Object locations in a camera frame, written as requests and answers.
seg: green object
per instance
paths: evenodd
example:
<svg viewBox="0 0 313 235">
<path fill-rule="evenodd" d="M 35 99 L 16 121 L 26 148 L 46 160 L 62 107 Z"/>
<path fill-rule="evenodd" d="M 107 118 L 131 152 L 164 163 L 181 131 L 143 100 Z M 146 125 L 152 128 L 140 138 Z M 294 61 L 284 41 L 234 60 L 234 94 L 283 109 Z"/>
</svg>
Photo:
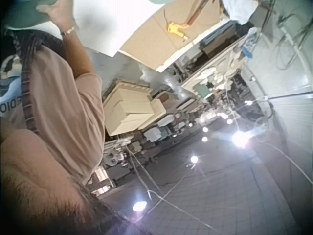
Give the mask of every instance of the green object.
<svg viewBox="0 0 313 235">
<path fill-rule="evenodd" d="M 12 28 L 27 28 L 50 21 L 47 14 L 36 11 L 38 5 L 53 5 L 57 0 L 17 0 L 5 23 Z"/>
<path fill-rule="evenodd" d="M 204 84 L 197 84 L 193 87 L 199 94 L 199 96 L 203 99 L 206 99 L 210 96 L 211 91 L 208 89 L 208 87 Z"/>
<path fill-rule="evenodd" d="M 167 4 L 169 2 L 173 2 L 176 0 L 150 0 L 150 2 L 154 3 L 154 4 Z"/>
</svg>

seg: cardboard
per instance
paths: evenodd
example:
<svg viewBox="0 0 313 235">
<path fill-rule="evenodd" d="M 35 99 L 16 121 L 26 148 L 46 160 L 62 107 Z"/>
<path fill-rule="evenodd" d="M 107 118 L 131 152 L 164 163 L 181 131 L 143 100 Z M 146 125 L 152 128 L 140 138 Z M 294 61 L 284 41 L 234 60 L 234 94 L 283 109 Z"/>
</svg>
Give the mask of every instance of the cardboard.
<svg viewBox="0 0 313 235">
<path fill-rule="evenodd" d="M 189 39 L 184 40 L 167 31 L 170 22 L 186 23 L 200 2 L 200 0 L 178 0 L 167 4 L 132 35 L 122 46 L 122 53 L 157 70 L 178 50 L 220 21 L 220 3 L 218 0 L 210 0 L 195 22 L 190 27 L 181 29 Z"/>
</svg>

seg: person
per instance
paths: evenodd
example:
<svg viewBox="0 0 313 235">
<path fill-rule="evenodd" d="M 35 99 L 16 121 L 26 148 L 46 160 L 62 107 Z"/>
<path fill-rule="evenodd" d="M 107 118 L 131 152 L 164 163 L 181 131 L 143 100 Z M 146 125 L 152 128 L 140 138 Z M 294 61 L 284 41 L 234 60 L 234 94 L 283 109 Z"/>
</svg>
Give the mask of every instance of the person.
<svg viewBox="0 0 313 235">
<path fill-rule="evenodd" d="M 37 10 L 63 41 L 29 30 L 1 38 L 2 231 L 150 235 L 85 188 L 102 159 L 102 82 L 74 30 L 73 1 Z"/>
</svg>

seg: white board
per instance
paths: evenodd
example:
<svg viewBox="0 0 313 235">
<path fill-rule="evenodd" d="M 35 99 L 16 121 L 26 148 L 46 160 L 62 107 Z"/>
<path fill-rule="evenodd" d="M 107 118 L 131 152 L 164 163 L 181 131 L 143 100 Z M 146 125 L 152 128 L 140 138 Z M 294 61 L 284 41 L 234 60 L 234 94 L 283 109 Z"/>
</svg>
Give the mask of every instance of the white board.
<svg viewBox="0 0 313 235">
<path fill-rule="evenodd" d="M 132 34 L 163 5 L 149 0 L 74 0 L 74 18 L 85 47 L 114 56 Z M 27 28 L 61 38 L 58 28 L 46 22 Z"/>
</svg>

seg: man's arm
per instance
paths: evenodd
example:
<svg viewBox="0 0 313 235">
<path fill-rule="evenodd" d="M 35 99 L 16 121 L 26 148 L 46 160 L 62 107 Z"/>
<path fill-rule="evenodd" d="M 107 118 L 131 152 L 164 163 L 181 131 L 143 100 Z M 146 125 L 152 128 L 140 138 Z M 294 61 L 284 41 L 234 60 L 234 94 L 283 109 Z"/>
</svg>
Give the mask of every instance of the man's arm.
<svg viewBox="0 0 313 235">
<path fill-rule="evenodd" d="M 85 73 L 95 73 L 91 60 L 77 37 L 75 31 L 63 36 L 67 62 L 71 66 L 76 79 Z"/>
<path fill-rule="evenodd" d="M 58 0 L 54 5 L 39 5 L 37 11 L 46 13 L 61 33 L 71 30 L 74 26 L 73 0 Z M 76 79 L 85 73 L 94 73 L 91 60 L 79 41 L 75 31 L 63 36 L 67 62 L 71 66 Z"/>
</svg>

